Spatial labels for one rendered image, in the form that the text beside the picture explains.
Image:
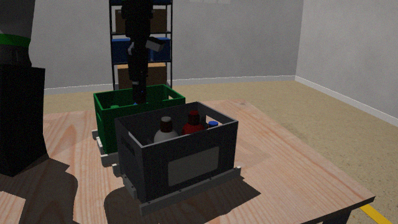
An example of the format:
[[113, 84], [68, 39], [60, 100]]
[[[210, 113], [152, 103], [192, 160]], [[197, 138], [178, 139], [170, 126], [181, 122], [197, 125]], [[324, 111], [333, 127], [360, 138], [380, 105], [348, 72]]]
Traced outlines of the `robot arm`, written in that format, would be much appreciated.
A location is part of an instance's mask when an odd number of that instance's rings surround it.
[[[29, 44], [32, 34], [35, 0], [0, 0], [0, 63], [31, 67]], [[153, 0], [122, 0], [122, 19], [127, 21], [153, 18]], [[143, 37], [143, 44], [157, 52], [166, 42]]]

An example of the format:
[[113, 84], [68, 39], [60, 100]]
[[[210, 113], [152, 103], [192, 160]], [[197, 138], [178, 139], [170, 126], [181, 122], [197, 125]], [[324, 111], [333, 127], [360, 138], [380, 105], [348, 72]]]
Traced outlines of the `red bottle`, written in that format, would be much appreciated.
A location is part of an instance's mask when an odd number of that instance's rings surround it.
[[190, 115], [188, 115], [188, 123], [186, 123], [182, 128], [182, 136], [204, 129], [205, 127], [200, 123], [200, 115], [198, 114], [198, 111], [193, 110], [190, 111]]

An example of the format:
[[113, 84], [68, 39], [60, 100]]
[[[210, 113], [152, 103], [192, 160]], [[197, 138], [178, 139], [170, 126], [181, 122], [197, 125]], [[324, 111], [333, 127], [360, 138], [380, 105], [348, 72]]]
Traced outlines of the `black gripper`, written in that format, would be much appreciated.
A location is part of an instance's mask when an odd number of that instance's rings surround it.
[[[143, 44], [143, 37], [150, 36], [150, 20], [125, 21], [126, 37], [130, 37], [130, 47], [126, 48], [129, 79], [132, 80], [133, 101], [142, 101], [142, 90], [146, 92], [148, 77], [149, 48]], [[142, 84], [142, 88], [141, 88]]]

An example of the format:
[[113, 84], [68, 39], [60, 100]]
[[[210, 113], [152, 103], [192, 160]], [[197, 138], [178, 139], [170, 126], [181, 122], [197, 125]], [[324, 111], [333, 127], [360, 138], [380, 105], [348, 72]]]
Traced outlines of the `green crate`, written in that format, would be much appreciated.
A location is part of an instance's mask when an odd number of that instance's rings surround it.
[[[185, 97], [165, 84], [147, 86], [146, 92], [149, 103], [134, 105], [132, 88], [106, 91], [99, 100], [95, 113], [98, 137], [105, 154], [118, 152], [114, 118], [185, 104]], [[111, 108], [113, 105], [119, 107]]]

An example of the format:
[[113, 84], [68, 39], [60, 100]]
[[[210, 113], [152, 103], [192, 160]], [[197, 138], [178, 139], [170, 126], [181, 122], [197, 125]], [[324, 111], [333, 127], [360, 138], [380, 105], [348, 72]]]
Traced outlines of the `dark grey plastic crate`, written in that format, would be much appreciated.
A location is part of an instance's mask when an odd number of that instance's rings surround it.
[[[193, 110], [205, 129], [182, 136]], [[178, 137], [154, 143], [164, 116], [171, 117]], [[221, 125], [207, 129], [206, 116]], [[121, 175], [126, 174], [143, 204], [231, 170], [238, 122], [199, 101], [133, 114], [119, 141]]]

